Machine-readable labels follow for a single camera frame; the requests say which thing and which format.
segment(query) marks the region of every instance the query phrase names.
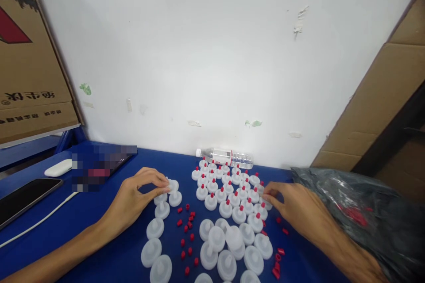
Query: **water bottle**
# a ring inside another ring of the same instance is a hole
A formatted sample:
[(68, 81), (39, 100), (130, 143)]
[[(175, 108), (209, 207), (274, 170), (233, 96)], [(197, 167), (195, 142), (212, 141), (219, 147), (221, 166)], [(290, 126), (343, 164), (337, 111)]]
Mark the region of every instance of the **water bottle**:
[(214, 160), (215, 164), (251, 169), (254, 166), (254, 158), (251, 154), (238, 153), (227, 149), (208, 148), (196, 150), (196, 157), (205, 157), (209, 163)]

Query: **black phone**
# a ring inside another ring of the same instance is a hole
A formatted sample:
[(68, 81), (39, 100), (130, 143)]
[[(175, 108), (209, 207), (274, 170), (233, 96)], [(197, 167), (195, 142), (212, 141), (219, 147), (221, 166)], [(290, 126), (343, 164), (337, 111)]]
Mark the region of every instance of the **black phone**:
[(62, 184), (62, 179), (39, 178), (0, 199), (0, 230)]

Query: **black plastic bag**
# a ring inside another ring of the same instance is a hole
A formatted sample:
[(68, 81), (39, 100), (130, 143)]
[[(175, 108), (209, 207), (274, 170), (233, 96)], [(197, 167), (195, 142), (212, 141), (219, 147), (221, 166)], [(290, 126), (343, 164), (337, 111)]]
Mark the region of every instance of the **black plastic bag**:
[(324, 168), (292, 168), (345, 233), (379, 262), (390, 282), (425, 282), (425, 206), (379, 180)]

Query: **hand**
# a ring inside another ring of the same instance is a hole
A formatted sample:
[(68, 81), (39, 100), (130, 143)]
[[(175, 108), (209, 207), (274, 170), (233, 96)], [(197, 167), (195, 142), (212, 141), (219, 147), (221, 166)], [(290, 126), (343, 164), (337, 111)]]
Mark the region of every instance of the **hand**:
[[(276, 199), (283, 195), (285, 203)], [(318, 245), (329, 239), (329, 229), (339, 228), (319, 197), (301, 184), (270, 182), (263, 199), (270, 202), (303, 237)]]
[[(158, 188), (142, 194), (139, 188), (145, 184), (154, 184)], [(133, 177), (121, 184), (111, 206), (96, 224), (112, 240), (131, 226), (153, 198), (170, 191), (168, 179), (156, 169), (143, 167)]]

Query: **white wall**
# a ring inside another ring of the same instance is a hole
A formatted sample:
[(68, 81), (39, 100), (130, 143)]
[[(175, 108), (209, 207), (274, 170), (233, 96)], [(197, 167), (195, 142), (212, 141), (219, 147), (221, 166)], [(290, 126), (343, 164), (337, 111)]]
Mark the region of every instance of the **white wall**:
[(94, 106), (82, 106), (91, 139), (229, 147), (284, 168), (313, 161), (409, 2), (42, 0), (80, 103)]

